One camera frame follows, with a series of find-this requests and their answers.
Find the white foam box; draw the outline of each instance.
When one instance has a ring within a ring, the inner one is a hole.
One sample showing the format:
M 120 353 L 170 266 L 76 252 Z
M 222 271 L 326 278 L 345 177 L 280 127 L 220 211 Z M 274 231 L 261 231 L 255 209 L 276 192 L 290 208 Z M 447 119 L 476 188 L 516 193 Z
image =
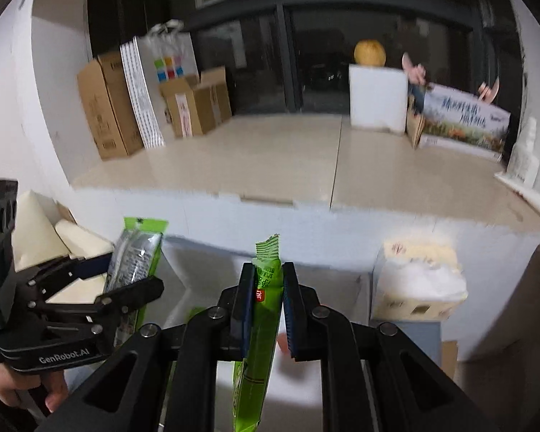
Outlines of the white foam box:
M 408 77 L 401 69 L 350 65 L 350 122 L 357 128 L 406 130 Z

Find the green snack package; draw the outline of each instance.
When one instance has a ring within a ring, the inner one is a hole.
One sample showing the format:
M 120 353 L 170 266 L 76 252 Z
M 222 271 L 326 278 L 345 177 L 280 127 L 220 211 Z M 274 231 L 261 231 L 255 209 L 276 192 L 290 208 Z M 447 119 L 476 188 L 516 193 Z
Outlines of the green snack package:
M 161 255 L 162 237 L 168 221 L 125 217 L 124 231 L 112 254 L 104 292 L 151 278 Z M 145 307 L 122 316 L 116 330 L 115 347 L 121 346 L 140 328 L 144 320 Z
M 234 432 L 255 431 L 262 414 L 284 291 L 278 246 L 278 235 L 257 243 L 256 258 L 252 259 L 257 274 L 256 301 L 248 356 L 234 363 Z

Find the brown cardboard box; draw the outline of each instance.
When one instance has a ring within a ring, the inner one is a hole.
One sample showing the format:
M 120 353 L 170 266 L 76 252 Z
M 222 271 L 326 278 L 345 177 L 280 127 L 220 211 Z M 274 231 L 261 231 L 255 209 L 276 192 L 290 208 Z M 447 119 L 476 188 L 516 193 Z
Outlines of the brown cardboard box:
M 452 380 L 456 373 L 456 363 L 458 362 L 458 342 L 442 342 L 442 370 Z
M 99 56 L 78 73 L 78 90 L 102 159 L 142 149 L 119 51 Z
M 424 129 L 424 115 L 416 113 L 414 109 L 414 96 L 408 96 L 408 110 L 406 111 L 406 134 L 414 149 L 418 148 L 420 136 Z
M 224 67 L 170 79 L 160 91 L 176 138 L 205 135 L 232 116 Z

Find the tiled floor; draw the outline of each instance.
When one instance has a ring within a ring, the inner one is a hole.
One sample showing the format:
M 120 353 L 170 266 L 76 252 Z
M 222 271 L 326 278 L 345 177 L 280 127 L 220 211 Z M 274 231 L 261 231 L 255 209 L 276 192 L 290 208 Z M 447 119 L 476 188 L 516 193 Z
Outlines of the tiled floor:
M 101 163 L 75 187 L 197 190 L 279 203 L 324 203 L 540 231 L 540 217 L 494 179 L 500 164 L 339 115 L 234 117 L 203 137 Z

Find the orange fruit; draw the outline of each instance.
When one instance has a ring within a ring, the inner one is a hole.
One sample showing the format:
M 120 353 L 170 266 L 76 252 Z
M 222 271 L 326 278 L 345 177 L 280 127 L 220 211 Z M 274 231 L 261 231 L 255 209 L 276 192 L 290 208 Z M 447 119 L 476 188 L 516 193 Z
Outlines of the orange fruit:
M 354 48 L 354 60 L 365 67 L 383 67 L 386 64 L 386 51 L 377 40 L 363 40 Z

